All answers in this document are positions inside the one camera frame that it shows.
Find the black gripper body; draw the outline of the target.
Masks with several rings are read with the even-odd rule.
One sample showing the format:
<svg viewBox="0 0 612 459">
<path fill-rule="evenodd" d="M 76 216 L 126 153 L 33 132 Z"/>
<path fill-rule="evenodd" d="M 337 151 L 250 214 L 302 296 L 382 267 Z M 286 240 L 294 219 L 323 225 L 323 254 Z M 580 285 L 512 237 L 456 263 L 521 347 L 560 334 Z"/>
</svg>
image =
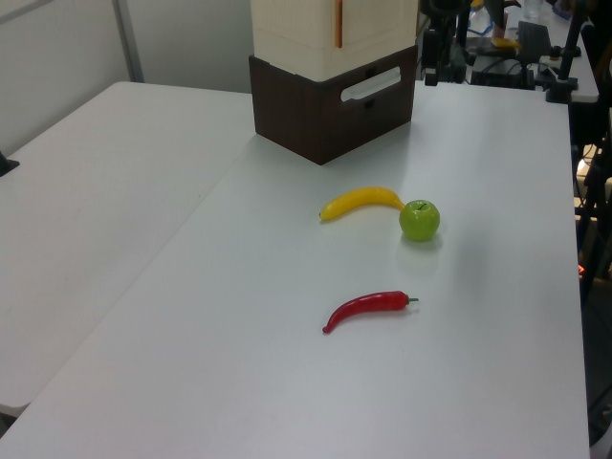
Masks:
<svg viewBox="0 0 612 459">
<path fill-rule="evenodd" d="M 428 31 L 441 32 L 455 27 L 459 14 L 458 0 L 420 0 L 420 12 L 428 18 Z"/>
</svg>

